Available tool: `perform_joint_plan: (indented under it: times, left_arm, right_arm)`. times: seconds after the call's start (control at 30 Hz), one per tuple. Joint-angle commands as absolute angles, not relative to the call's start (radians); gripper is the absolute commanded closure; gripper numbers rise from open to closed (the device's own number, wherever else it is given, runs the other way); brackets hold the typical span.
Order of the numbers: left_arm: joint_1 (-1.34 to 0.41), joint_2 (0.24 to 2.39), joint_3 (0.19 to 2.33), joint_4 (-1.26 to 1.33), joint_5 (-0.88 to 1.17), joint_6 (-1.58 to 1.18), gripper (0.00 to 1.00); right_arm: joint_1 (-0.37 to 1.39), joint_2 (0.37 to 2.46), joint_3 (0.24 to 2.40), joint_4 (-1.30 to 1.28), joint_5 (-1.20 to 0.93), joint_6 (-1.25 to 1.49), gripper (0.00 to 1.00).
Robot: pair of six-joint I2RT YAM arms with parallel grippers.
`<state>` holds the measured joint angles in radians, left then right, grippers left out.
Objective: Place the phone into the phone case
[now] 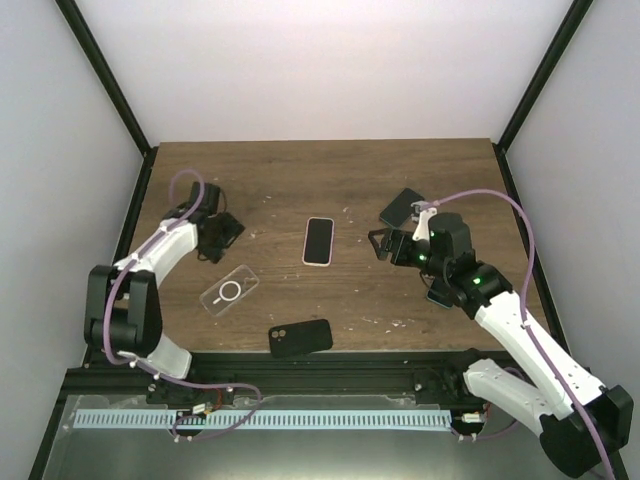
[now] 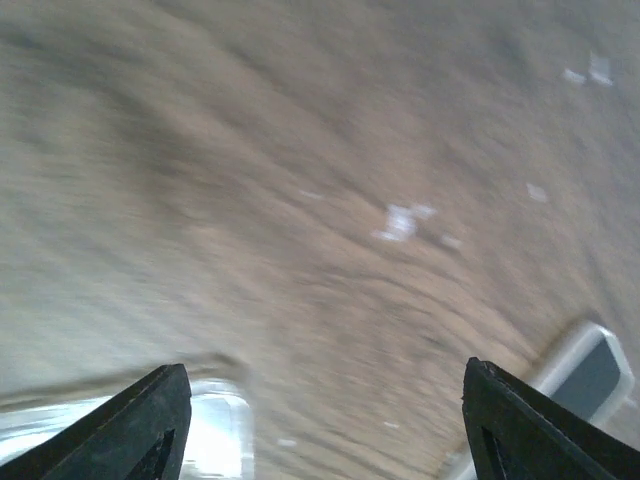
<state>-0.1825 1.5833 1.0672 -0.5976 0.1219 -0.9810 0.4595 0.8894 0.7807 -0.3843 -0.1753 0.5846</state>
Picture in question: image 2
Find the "blue smartphone black screen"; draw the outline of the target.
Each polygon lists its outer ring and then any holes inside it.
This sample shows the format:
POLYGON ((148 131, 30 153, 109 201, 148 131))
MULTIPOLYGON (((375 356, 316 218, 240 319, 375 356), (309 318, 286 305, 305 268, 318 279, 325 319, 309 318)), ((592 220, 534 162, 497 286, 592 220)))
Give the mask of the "blue smartphone black screen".
POLYGON ((550 398, 589 421, 614 391, 620 376, 608 342, 601 339, 550 398))

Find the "clear magsafe phone case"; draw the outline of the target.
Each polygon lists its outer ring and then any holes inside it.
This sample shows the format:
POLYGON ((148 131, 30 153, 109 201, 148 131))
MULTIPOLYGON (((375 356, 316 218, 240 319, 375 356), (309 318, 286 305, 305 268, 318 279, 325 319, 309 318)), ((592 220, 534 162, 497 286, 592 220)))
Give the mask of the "clear magsafe phone case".
MULTIPOLYGON (((110 400, 87 398, 16 400, 1 406, 1 463, 51 439, 110 400)), ((191 382, 191 423, 182 479, 255 477, 253 418, 235 385, 221 379, 191 382)))

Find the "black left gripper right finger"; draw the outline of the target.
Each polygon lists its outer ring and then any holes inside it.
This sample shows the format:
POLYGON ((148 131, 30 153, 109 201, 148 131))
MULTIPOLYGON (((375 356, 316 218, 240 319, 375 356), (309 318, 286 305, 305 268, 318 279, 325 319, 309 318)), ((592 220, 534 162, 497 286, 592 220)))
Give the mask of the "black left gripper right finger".
POLYGON ((479 479, 633 477, 633 448, 489 361, 471 357, 462 413, 479 479))

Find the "pale pink phone case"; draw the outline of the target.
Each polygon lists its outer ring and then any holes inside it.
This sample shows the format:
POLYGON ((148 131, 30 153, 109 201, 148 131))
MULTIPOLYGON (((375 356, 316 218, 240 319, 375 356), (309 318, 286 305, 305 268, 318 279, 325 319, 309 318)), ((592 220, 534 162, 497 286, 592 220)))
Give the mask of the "pale pink phone case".
POLYGON ((598 320, 597 316, 576 320, 542 356, 541 361, 526 379, 526 383, 550 398, 596 344, 605 339, 618 363, 621 376, 609 398, 587 421, 600 427, 628 398, 633 390, 635 377, 619 339, 598 320))

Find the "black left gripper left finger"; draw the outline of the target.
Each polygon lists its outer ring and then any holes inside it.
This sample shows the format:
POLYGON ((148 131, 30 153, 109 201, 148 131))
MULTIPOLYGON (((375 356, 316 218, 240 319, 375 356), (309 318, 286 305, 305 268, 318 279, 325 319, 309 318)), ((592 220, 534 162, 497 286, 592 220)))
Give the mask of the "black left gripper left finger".
POLYGON ((1 467, 3 479, 177 479, 190 427, 182 364, 162 365, 1 467))

